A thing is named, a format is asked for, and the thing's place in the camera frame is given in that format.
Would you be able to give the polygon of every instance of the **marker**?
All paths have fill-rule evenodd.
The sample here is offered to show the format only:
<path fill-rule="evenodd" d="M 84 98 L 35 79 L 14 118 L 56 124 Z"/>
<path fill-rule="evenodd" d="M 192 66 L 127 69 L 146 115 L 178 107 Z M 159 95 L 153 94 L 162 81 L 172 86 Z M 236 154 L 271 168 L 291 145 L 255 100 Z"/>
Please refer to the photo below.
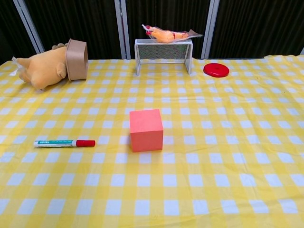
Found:
<path fill-rule="evenodd" d="M 37 140 L 34 147 L 94 147 L 95 140 Z"/>

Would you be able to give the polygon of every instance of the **black curtain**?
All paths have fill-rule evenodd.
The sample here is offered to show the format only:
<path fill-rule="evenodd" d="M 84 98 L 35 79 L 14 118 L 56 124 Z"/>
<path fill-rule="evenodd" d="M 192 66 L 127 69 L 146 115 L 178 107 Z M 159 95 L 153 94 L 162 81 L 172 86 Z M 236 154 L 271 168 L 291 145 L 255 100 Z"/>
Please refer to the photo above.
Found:
<path fill-rule="evenodd" d="M 89 59 L 120 59 L 113 0 L 25 0 L 45 50 L 69 39 L 87 42 Z"/>
<path fill-rule="evenodd" d="M 209 58 L 299 55 L 304 0 L 221 0 Z"/>
<path fill-rule="evenodd" d="M 12 0 L 0 3 L 0 64 L 13 56 L 28 58 L 36 54 Z"/>
<path fill-rule="evenodd" d="M 141 26 L 163 30 L 204 34 L 210 0 L 126 0 L 131 57 L 135 58 L 135 39 L 149 38 Z M 201 57 L 204 37 L 193 38 L 194 58 Z"/>

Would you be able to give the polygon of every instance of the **plastic bag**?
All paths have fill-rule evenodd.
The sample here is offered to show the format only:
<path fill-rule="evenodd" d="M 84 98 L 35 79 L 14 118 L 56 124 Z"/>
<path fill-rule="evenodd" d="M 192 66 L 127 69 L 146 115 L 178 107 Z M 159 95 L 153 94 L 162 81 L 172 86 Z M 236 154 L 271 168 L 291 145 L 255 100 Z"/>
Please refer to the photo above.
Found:
<path fill-rule="evenodd" d="M 17 65 L 17 68 L 18 68 L 17 73 L 25 70 L 25 68 L 17 62 L 17 59 L 15 57 L 13 57 L 11 60 L 13 61 L 14 64 Z"/>
<path fill-rule="evenodd" d="M 161 43 L 172 43 L 176 41 L 186 40 L 194 37 L 202 37 L 202 34 L 194 32 L 192 29 L 189 32 L 173 32 L 162 30 L 158 27 L 151 27 L 150 25 L 143 25 L 146 34 L 151 38 Z"/>

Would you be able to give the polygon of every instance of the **marker label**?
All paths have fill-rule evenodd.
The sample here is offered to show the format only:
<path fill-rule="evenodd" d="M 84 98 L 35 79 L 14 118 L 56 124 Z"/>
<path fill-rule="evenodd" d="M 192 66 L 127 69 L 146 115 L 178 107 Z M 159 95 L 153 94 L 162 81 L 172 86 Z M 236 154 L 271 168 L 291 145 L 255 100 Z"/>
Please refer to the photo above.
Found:
<path fill-rule="evenodd" d="M 76 147 L 76 140 L 38 140 L 34 143 L 35 147 Z"/>

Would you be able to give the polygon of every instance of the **tan bread pan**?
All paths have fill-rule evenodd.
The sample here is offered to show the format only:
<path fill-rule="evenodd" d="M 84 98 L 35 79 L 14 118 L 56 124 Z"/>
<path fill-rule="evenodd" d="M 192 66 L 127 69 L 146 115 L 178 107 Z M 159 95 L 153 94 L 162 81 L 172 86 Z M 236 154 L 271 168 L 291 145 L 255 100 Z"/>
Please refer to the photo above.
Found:
<path fill-rule="evenodd" d="M 88 65 L 86 42 L 70 39 L 66 49 L 68 79 L 86 79 Z"/>

